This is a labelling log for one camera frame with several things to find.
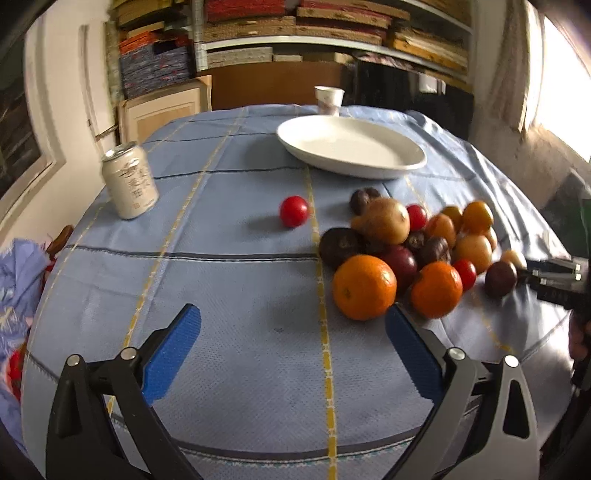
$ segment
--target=shelf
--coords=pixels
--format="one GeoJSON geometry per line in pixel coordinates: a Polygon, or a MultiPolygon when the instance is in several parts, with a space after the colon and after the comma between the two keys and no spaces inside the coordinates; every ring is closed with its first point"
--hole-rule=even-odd
{"type": "Polygon", "coordinates": [[[461,80],[467,83],[467,76],[463,75],[455,70],[442,67],[437,63],[416,57],[404,53],[403,51],[393,50],[388,47],[382,47],[378,45],[372,45],[369,43],[363,43],[352,40],[340,40],[338,38],[326,38],[326,37],[306,37],[303,35],[270,35],[267,37],[242,37],[242,38],[230,38],[228,40],[219,40],[208,43],[203,43],[203,47],[206,50],[218,50],[224,48],[240,47],[245,45],[270,45],[270,44],[308,44],[308,45],[330,45],[333,47],[349,48],[351,50],[361,50],[388,57],[393,57],[400,60],[410,61],[417,63],[424,67],[427,67],[436,72],[444,73],[455,79],[461,80]]]}
{"type": "Polygon", "coordinates": [[[429,12],[433,15],[436,15],[439,18],[442,18],[444,20],[447,20],[449,23],[454,24],[457,27],[460,27],[461,29],[467,31],[468,33],[472,33],[472,27],[470,27],[469,25],[466,25],[462,22],[460,22],[457,18],[453,18],[451,15],[448,15],[445,12],[442,12],[441,10],[432,7],[431,5],[427,5],[424,2],[421,2],[421,0],[398,0],[400,8],[404,8],[404,4],[407,5],[412,5],[416,8],[419,8],[421,10],[424,10],[425,12],[429,12]]]}

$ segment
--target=red cherry tomato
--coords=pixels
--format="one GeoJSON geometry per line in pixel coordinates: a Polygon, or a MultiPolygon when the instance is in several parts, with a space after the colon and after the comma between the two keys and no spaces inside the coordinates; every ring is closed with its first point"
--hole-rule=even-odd
{"type": "Polygon", "coordinates": [[[416,232],[427,224],[427,211],[421,205],[409,205],[407,210],[411,232],[416,232]]]}
{"type": "Polygon", "coordinates": [[[279,208],[279,217],[283,225],[295,228],[303,225],[309,216],[308,203],[298,196],[287,197],[279,208]]]}
{"type": "Polygon", "coordinates": [[[476,282],[476,267],[474,264],[471,261],[463,258],[458,260],[452,266],[460,274],[464,291],[470,290],[476,282]]]}

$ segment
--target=table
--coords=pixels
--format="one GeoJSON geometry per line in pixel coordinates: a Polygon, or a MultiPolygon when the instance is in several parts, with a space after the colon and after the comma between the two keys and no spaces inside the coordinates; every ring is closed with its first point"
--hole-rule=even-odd
{"type": "MultiPolygon", "coordinates": [[[[204,478],[380,479],[400,457],[433,404],[418,395],[383,319],[353,322],[336,310],[319,235],[346,226],[349,196],[369,186],[431,213],[483,199],[500,246],[530,258],[547,257],[540,236],[549,227],[482,154],[416,112],[353,106],[342,115],[412,138],[427,154],[422,170],[382,183],[308,168],[275,130],[314,113],[265,105],[175,120],[144,143],[160,191],[151,211],[120,220],[106,192],[97,197],[53,270],[28,345],[23,431],[41,471],[67,356],[113,358],[185,303],[201,310],[201,334],[154,408],[204,478]],[[286,230],[277,210],[290,195],[308,198],[313,214],[286,230]]],[[[491,300],[482,282],[428,327],[472,358],[516,355],[543,442],[570,397],[567,313],[526,288],[491,300]]],[[[142,466],[116,404],[111,416],[142,466]]]]}

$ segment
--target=paper cup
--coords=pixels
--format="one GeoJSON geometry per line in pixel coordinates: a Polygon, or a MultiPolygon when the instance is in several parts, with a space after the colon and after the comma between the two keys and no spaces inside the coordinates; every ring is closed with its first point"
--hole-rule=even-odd
{"type": "Polygon", "coordinates": [[[343,103],[345,91],[335,87],[314,87],[316,100],[318,100],[319,115],[339,116],[339,109],[343,103]]]}

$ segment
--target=can lid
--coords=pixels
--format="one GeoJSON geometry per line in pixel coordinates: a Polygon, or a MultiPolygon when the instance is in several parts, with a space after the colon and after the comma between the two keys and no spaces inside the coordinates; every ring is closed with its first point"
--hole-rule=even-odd
{"type": "Polygon", "coordinates": [[[110,150],[107,150],[105,152],[105,155],[102,158],[102,161],[111,161],[114,160],[116,158],[119,158],[121,155],[123,155],[124,153],[128,152],[129,150],[131,150],[132,148],[135,148],[138,146],[137,142],[127,142],[121,145],[117,145],[115,148],[111,148],[110,150]]]}

